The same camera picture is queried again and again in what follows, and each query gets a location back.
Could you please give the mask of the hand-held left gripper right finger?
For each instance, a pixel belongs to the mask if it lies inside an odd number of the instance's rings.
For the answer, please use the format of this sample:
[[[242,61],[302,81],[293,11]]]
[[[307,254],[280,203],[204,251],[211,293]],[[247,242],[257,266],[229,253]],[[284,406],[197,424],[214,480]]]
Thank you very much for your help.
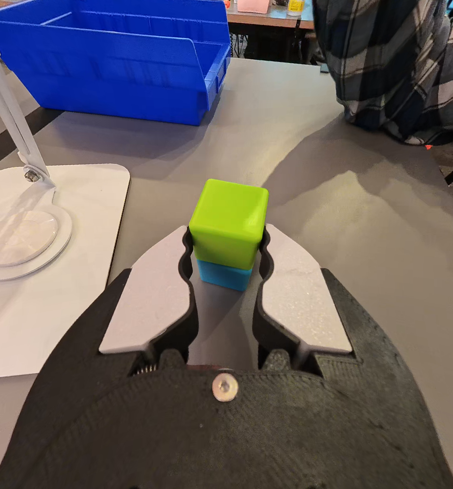
[[[321,266],[296,241],[266,224],[260,245],[262,278],[252,332],[264,351],[349,354],[348,339]]]

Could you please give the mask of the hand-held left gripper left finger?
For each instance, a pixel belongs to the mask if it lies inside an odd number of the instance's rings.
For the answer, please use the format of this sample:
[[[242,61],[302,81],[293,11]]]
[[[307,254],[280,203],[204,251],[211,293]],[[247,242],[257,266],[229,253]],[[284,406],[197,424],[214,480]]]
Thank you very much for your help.
[[[182,225],[132,266],[99,346],[102,354],[188,350],[199,331],[192,236]]]

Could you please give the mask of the light blue cube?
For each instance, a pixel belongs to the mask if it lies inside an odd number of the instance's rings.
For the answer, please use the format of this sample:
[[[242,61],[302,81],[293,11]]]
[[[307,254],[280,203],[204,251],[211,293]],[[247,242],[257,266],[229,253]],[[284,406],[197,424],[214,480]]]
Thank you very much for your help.
[[[248,270],[197,260],[200,279],[209,284],[244,292],[251,277]]]

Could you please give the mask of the green cube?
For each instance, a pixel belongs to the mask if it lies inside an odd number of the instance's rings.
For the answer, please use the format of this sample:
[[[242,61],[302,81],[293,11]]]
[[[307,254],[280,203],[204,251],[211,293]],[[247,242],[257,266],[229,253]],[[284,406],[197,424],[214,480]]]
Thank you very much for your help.
[[[269,192],[208,179],[189,222],[197,260],[251,270],[264,233]]]

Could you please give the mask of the blue plastic bin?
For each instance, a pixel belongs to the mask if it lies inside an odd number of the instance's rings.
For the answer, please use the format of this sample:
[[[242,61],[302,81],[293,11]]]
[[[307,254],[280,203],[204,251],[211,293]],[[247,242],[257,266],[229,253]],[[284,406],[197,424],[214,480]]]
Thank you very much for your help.
[[[230,63],[222,1],[24,1],[0,56],[44,108],[199,126]]]

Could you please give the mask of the white wooden book stand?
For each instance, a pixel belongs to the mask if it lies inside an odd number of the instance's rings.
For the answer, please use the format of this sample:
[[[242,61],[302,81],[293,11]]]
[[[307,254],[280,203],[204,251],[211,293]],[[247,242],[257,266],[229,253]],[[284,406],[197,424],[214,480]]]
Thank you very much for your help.
[[[117,164],[47,167],[0,63],[0,378],[37,374],[105,288],[130,184]]]

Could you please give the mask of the wooden background table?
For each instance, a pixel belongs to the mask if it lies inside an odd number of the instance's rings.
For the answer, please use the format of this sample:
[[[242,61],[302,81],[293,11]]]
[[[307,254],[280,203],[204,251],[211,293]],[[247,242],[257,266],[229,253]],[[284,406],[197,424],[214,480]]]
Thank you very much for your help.
[[[271,6],[265,15],[227,10],[233,58],[315,65],[317,41],[311,4],[301,17]]]

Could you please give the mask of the pink box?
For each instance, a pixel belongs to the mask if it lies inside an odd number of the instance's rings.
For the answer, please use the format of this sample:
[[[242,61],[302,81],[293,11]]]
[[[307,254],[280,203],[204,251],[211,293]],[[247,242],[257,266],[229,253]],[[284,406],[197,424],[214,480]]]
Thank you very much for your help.
[[[237,12],[266,15],[272,1],[243,1],[237,0]]]

